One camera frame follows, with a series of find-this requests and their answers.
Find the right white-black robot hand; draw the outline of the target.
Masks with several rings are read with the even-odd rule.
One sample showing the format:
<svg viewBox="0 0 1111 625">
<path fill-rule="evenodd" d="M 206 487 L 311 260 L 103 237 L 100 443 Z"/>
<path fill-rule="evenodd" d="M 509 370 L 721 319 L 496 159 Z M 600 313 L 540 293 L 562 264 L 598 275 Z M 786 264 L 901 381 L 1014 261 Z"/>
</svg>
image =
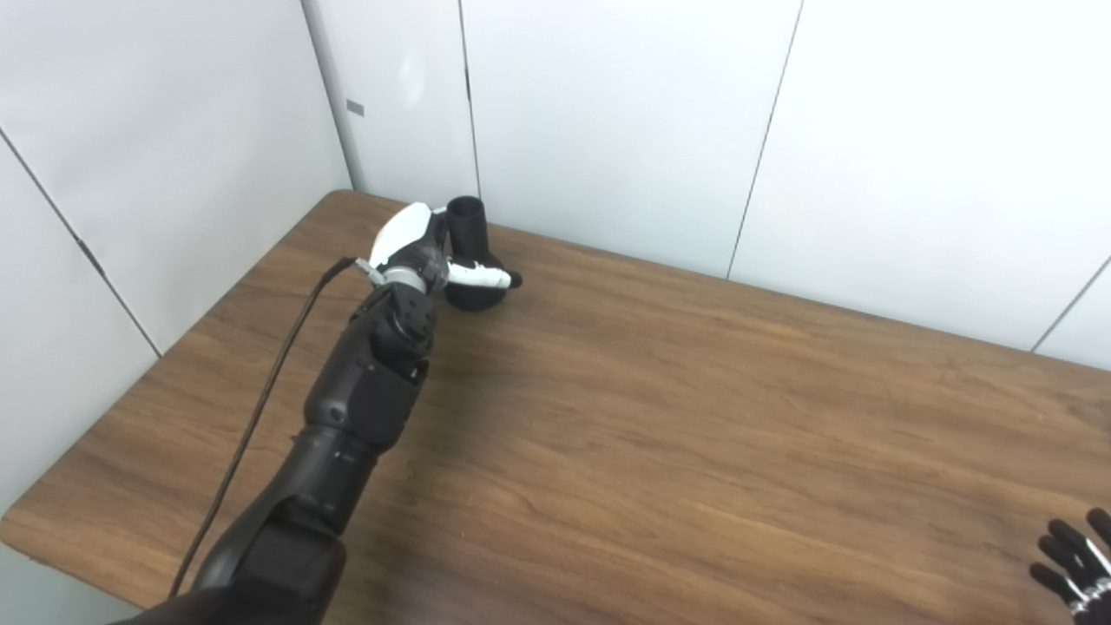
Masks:
<svg viewBox="0 0 1111 625">
<path fill-rule="evenodd" d="M 1110 622 L 1110 517 L 1103 508 L 1085 514 L 1088 527 L 1103 542 L 1095 545 L 1083 531 L 1061 518 L 1048 522 L 1047 534 L 1038 538 L 1038 550 L 1052 562 L 1033 562 L 1028 573 L 1039 586 L 1055 595 L 1073 624 Z"/>
</svg>

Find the left white-black robot hand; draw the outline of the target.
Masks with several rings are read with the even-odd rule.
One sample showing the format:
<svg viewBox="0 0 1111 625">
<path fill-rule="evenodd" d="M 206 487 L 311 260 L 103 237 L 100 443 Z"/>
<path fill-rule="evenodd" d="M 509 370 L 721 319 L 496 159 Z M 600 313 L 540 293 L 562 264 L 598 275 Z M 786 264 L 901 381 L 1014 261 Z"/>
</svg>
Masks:
<svg viewBox="0 0 1111 625">
<path fill-rule="evenodd" d="M 448 206 L 410 203 L 378 230 L 371 253 L 356 265 L 373 288 L 397 282 L 424 295 L 449 286 L 510 290 L 523 284 L 520 273 L 449 253 L 453 219 Z"/>
</svg>

